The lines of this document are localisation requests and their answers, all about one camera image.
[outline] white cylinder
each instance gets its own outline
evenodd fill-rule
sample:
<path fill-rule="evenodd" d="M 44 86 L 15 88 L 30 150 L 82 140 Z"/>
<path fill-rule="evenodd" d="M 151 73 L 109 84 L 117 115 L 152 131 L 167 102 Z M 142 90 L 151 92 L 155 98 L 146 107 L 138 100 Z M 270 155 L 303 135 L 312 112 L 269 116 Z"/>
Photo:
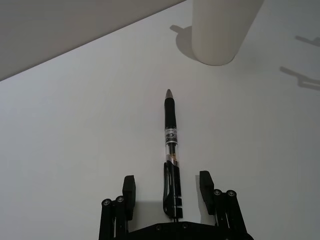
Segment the white cylinder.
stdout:
<path fill-rule="evenodd" d="M 238 53 L 264 0 L 193 0 L 192 50 L 202 63 L 220 66 Z"/>

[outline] pen label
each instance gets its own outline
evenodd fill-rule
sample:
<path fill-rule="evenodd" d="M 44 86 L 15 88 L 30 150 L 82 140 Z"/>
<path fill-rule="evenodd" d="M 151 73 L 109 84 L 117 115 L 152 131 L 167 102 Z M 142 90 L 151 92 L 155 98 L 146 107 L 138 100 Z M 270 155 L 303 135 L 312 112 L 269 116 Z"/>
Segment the pen label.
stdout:
<path fill-rule="evenodd" d="M 168 144 L 168 143 L 178 144 L 177 129 L 176 128 L 167 128 L 165 130 L 165 144 Z"/>

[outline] screw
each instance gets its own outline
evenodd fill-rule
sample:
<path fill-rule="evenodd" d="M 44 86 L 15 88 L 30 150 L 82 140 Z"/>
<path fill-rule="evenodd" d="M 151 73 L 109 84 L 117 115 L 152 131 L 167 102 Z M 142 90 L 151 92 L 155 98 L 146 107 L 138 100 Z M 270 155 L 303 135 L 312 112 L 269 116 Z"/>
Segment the screw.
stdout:
<path fill-rule="evenodd" d="M 230 197 L 233 197 L 233 196 L 236 195 L 236 192 L 235 192 L 235 191 L 232 191 L 232 190 L 229 190 L 229 191 L 228 191 L 228 195 L 229 195 Z"/>
<path fill-rule="evenodd" d="M 111 200 L 110 200 L 110 199 L 106 199 L 106 200 L 103 202 L 103 205 L 104 205 L 104 206 L 108 206 L 110 203 L 111 203 Z"/>
<path fill-rule="evenodd" d="M 216 190 L 214 190 L 214 195 L 220 195 L 221 194 L 221 191 L 219 190 L 219 189 L 216 189 Z"/>
<path fill-rule="evenodd" d="M 120 196 L 120 197 L 118 197 L 117 202 L 122 203 L 124 200 L 125 200 L 124 197 Z"/>

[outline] pen tip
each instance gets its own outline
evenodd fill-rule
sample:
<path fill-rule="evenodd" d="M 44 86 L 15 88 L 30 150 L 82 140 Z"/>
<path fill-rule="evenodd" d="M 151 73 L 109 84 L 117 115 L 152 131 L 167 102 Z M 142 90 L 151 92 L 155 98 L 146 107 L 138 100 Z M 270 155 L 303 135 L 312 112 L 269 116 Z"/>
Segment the pen tip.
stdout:
<path fill-rule="evenodd" d="M 166 94 L 165 94 L 165 98 L 166 99 L 168 99 L 168 98 L 174 98 L 174 96 L 172 95 L 172 92 L 171 92 L 171 90 L 170 89 L 168 89 L 167 91 L 166 91 Z"/>

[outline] pen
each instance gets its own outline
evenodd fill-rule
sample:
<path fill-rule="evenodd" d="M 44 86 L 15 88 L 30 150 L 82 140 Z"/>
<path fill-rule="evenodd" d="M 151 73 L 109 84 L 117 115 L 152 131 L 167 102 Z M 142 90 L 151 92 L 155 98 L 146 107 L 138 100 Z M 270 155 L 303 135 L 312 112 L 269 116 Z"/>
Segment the pen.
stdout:
<path fill-rule="evenodd" d="M 177 123 L 175 100 L 170 89 L 166 91 L 164 101 L 165 113 L 165 163 L 163 211 L 178 222 L 183 217 L 181 184 L 179 171 Z"/>

